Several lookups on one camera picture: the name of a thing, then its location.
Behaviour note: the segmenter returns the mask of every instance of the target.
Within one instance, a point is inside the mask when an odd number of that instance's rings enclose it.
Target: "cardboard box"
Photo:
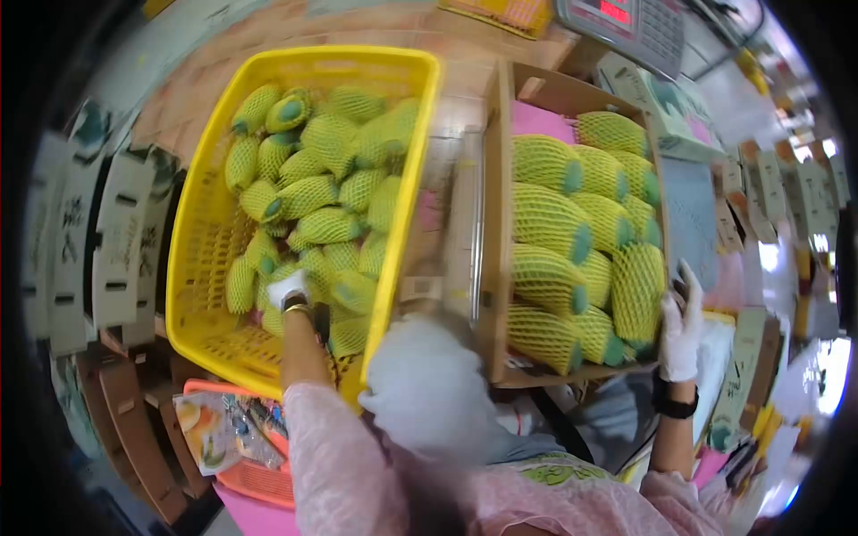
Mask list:
[[[507,311],[511,301],[512,250],[512,136],[511,103],[525,84],[535,90],[527,101],[555,113],[575,117],[587,111],[611,109],[629,117],[644,128],[648,127],[644,113],[624,100],[605,93],[583,81],[555,71],[539,69],[524,63],[500,62],[490,81],[486,97],[486,133],[484,137],[483,237],[480,265],[480,312],[476,324],[477,348],[486,362],[489,380],[496,387],[526,388],[560,385],[613,376],[639,364],[612,368],[584,363],[568,376],[525,373],[506,366]],[[650,142],[654,135],[650,130]],[[659,173],[661,157],[655,154],[655,169]],[[661,207],[656,218],[662,232],[667,232]],[[665,258],[669,255],[669,237],[665,236]]]
[[[615,53],[598,64],[606,91],[647,112],[662,156],[710,163],[724,158],[709,108],[693,81],[680,76],[676,82],[660,81]]]

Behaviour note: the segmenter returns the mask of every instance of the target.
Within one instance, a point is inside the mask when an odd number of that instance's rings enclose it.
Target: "white glove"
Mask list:
[[[703,334],[703,289],[688,263],[681,259],[680,276],[686,299],[672,290],[662,298],[664,325],[658,364],[659,376],[666,382],[686,382],[697,375],[697,350]],[[684,312],[677,298],[685,301]]]
[[[295,296],[303,296],[310,301],[310,291],[307,289],[305,270],[299,269],[282,281],[268,285],[269,301],[277,308],[283,310],[286,300]]]

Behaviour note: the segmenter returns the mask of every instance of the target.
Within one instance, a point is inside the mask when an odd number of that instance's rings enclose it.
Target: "wrist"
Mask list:
[[[697,383],[693,379],[684,382],[668,383],[667,396],[669,400],[673,400],[674,402],[692,404],[696,393]]]

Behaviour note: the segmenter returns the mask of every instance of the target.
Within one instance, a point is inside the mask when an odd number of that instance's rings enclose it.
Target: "black wristband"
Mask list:
[[[652,406],[656,413],[670,417],[671,419],[688,419],[694,412],[697,411],[697,404],[700,400],[697,386],[694,386],[694,402],[686,404],[685,402],[677,402],[671,400],[668,396],[670,385],[658,375],[658,367],[652,373]]]

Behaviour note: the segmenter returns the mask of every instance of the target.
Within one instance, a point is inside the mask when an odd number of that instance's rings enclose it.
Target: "yellow plastic basket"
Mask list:
[[[438,0],[438,7],[526,39],[540,38],[552,17],[548,0]]]
[[[366,342],[366,364],[390,320],[414,200],[439,88],[438,60],[423,51],[382,46],[313,46],[267,51],[236,72],[208,120],[190,163],[170,244],[166,281],[166,332],[173,347],[213,374],[279,400],[281,340],[227,310],[224,285],[233,259],[244,252],[256,223],[227,190],[223,163],[233,114],[251,91],[269,81],[308,87],[323,96],[351,84],[390,99],[420,98],[417,124],[402,172],[395,222],[387,242]]]

